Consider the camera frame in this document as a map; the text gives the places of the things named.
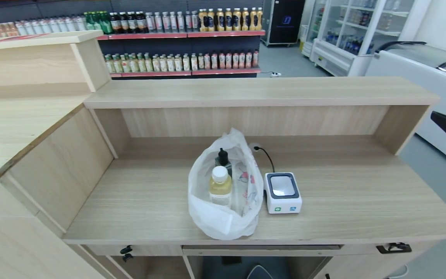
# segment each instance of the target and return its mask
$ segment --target yellow liquid bottle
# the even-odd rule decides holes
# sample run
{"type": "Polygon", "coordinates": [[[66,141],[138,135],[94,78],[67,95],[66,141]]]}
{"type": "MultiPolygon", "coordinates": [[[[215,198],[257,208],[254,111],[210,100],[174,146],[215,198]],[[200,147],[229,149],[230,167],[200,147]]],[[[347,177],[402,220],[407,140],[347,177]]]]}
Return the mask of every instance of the yellow liquid bottle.
{"type": "Polygon", "coordinates": [[[216,205],[232,206],[232,178],[224,166],[213,169],[209,179],[209,199],[216,205]]]}

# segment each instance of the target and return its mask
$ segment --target checkout counter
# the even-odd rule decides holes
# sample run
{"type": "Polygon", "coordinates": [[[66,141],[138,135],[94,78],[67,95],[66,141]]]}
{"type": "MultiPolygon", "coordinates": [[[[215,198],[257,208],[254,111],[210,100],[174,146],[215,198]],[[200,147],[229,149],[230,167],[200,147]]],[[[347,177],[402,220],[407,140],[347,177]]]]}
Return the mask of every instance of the checkout counter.
{"type": "MultiPolygon", "coordinates": [[[[82,76],[107,76],[96,60],[82,59],[82,76]]],[[[296,279],[383,279],[446,239],[446,204],[397,156],[439,101],[414,83],[99,84],[0,86],[0,277],[202,279],[204,256],[283,256],[296,279]],[[187,177],[231,127],[295,174],[303,205],[268,214],[263,204],[253,235],[222,241],[193,223],[187,177]]]]}

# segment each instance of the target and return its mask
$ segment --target plastic bag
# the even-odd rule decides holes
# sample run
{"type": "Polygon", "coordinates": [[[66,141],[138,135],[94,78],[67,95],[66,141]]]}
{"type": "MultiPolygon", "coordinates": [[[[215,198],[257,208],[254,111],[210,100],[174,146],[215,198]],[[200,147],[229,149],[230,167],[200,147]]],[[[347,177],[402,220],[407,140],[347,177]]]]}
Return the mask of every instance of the plastic bag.
{"type": "Polygon", "coordinates": [[[209,237],[232,240],[254,233],[262,205],[262,175],[244,135],[237,129],[218,138],[194,162],[189,173],[189,213],[209,237]],[[232,208],[209,201],[209,178],[220,148],[232,164],[232,208]]]}

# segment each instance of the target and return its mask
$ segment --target light wood surface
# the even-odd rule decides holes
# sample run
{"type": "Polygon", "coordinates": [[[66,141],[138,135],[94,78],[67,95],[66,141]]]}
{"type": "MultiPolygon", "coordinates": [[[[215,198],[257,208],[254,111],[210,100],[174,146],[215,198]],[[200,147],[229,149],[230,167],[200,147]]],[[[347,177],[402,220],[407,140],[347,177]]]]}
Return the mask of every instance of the light wood surface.
{"type": "Polygon", "coordinates": [[[14,38],[0,38],[0,50],[31,46],[49,46],[57,44],[76,44],[103,35],[101,30],[75,31],[43,34],[40,36],[20,36],[14,38]]]}
{"type": "MultiPolygon", "coordinates": [[[[253,235],[212,240],[188,214],[187,176],[215,139],[133,139],[122,159],[104,173],[64,240],[98,245],[306,245],[446,238],[446,204],[372,136],[250,136],[247,142],[260,143],[276,171],[294,173],[302,211],[268,214],[263,204],[253,235]]],[[[271,171],[264,153],[255,153],[255,158],[262,173],[271,171]]]]}
{"type": "MultiPolygon", "coordinates": [[[[121,256],[126,245],[87,245],[96,255],[121,256]]],[[[182,256],[180,245],[131,245],[132,256],[182,256]]]]}
{"type": "Polygon", "coordinates": [[[89,109],[113,157],[118,159],[130,141],[129,129],[120,109],[89,109]]]}
{"type": "Polygon", "coordinates": [[[87,108],[430,105],[439,100],[401,77],[208,78],[112,81],[87,108]]]}
{"type": "Polygon", "coordinates": [[[8,172],[22,192],[63,231],[113,156],[90,112],[82,108],[8,172]]]}
{"type": "Polygon", "coordinates": [[[110,72],[106,68],[97,40],[88,40],[70,44],[70,46],[91,92],[96,92],[101,86],[111,81],[110,72]]]}
{"type": "Polygon", "coordinates": [[[0,175],[89,95],[85,83],[0,86],[0,175]]]}
{"type": "Polygon", "coordinates": [[[429,111],[430,106],[391,106],[379,124],[375,138],[398,155],[429,111]]]}
{"type": "Polygon", "coordinates": [[[373,134],[388,106],[122,109],[133,138],[373,134]]]}

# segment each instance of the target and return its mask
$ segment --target drawer handle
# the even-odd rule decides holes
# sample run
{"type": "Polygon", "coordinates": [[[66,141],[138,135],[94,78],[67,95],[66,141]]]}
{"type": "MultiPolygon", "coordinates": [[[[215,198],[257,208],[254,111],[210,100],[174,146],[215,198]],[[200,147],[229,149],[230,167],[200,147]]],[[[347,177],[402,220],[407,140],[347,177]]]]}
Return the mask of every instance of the drawer handle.
{"type": "Polygon", "coordinates": [[[126,253],[130,253],[130,252],[132,252],[132,246],[131,245],[128,245],[124,249],[120,250],[120,254],[122,254],[122,255],[125,255],[126,253]]]}
{"type": "Polygon", "coordinates": [[[395,254],[395,253],[410,253],[412,252],[412,248],[409,244],[405,244],[403,242],[392,242],[388,244],[388,249],[386,249],[383,245],[376,246],[376,249],[381,254],[395,254]]]}

